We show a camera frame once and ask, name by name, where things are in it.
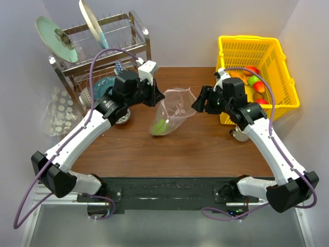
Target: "white wall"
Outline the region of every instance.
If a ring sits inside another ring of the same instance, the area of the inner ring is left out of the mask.
[[[43,0],[60,27],[85,23],[79,0]],[[160,66],[216,66],[220,35],[278,37],[298,0],[86,0],[99,18],[135,10]]]
[[[50,140],[39,130],[50,85],[58,83],[34,19],[48,13],[41,0],[5,1],[0,8],[0,246],[19,246],[13,229],[20,200],[34,173],[31,155]]]
[[[306,211],[318,247],[329,235],[329,2],[300,0],[280,35],[301,108],[279,123],[279,135],[299,162],[320,177],[318,205]]]

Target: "black panel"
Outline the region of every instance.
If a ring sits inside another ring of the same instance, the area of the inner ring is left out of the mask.
[[[220,193],[220,189],[229,185],[232,179],[234,178],[102,178],[107,183],[109,196],[116,202],[116,214],[123,214],[129,209],[200,210],[203,207],[217,207],[227,210],[227,202],[245,200],[244,197],[225,197],[218,200],[215,190]],[[96,200],[78,196],[77,201]],[[258,199],[249,198],[249,202],[258,202]],[[89,206],[88,211],[97,207],[102,206]]]

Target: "beige plate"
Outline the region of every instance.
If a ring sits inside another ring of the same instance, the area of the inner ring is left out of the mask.
[[[108,43],[105,38],[105,35],[104,35],[100,25],[98,24],[98,21],[94,15],[94,13],[92,12],[92,10],[88,6],[88,4],[85,2],[85,0],[79,1],[79,7],[80,7],[80,11],[81,11],[85,21],[87,22],[87,26],[89,27],[90,31],[92,32],[94,38],[97,40],[97,42],[103,49],[108,48]]]

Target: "metal frame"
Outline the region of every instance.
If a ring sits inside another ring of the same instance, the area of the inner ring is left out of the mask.
[[[104,35],[109,44],[111,44],[111,48],[121,48],[133,54],[145,52],[147,60],[151,60],[149,31],[135,11],[132,10],[128,14],[120,13],[113,16],[109,14],[109,17],[103,16],[102,19],[97,19],[99,25],[103,28]],[[81,104],[78,94],[89,85],[88,74],[90,65],[96,53],[101,51],[102,48],[92,36],[87,24],[72,25],[71,28],[66,28],[63,31],[75,44],[79,59],[77,63],[72,64],[62,60],[55,54],[51,54],[49,62],[78,110],[82,115],[85,115],[86,109]],[[113,45],[112,40],[117,38],[119,39],[119,43]],[[118,60],[122,60],[126,69],[136,68],[135,62],[129,55],[118,51],[106,52],[95,63],[94,71],[96,73],[93,76],[93,83],[96,83],[103,77],[113,75],[115,63]],[[73,89],[69,85],[68,80],[72,83]]]
[[[38,184],[37,190],[35,193],[35,197],[34,197],[34,201],[33,201],[33,205],[38,203],[48,193],[50,193],[50,191],[44,185]],[[77,203],[77,197],[78,197],[77,193],[70,193],[63,198],[57,198],[56,196],[51,196],[46,201],[44,201],[43,204],[47,204],[47,205],[74,205],[74,204],[77,204],[77,205],[90,205],[90,206],[105,206],[106,205],[105,203],[102,203],[102,202],[78,202]],[[261,205],[264,203],[266,203],[266,201],[260,200],[258,203],[249,203],[249,205],[257,206],[257,205]],[[226,203],[227,207],[237,207],[237,206],[243,206],[243,205],[244,205],[243,203],[235,203],[235,202]],[[29,219],[27,220],[26,228],[25,228],[25,231],[24,231],[24,234],[22,237],[22,242],[21,242],[20,247],[29,247],[31,240],[32,240],[32,236],[34,233],[34,229],[35,229],[37,220],[40,215],[40,208],[41,207],[37,208],[35,210],[35,212],[33,213],[33,215],[31,215],[29,217]],[[315,242],[312,237],[312,232],[310,231],[310,228],[309,228],[309,225],[307,222],[307,217],[306,217],[304,211],[305,211],[304,209],[295,208],[295,212],[296,212],[296,215],[299,220],[299,224],[300,224],[300,228],[301,228],[301,231],[303,234],[305,244],[307,247],[314,247]]]

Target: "plate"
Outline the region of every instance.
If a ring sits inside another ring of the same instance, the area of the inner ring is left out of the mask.
[[[35,27],[42,41],[58,57],[70,63],[78,61],[78,53],[70,38],[50,19],[40,16],[35,19]]]
[[[110,86],[114,86],[114,82],[115,76],[107,76],[97,81],[94,85],[94,99],[102,97]]]
[[[105,35],[98,24],[98,21],[90,9],[89,5],[86,3],[85,0],[79,1],[80,11],[89,27],[90,31],[92,32],[94,38],[97,40],[98,44],[103,48],[109,48]]]

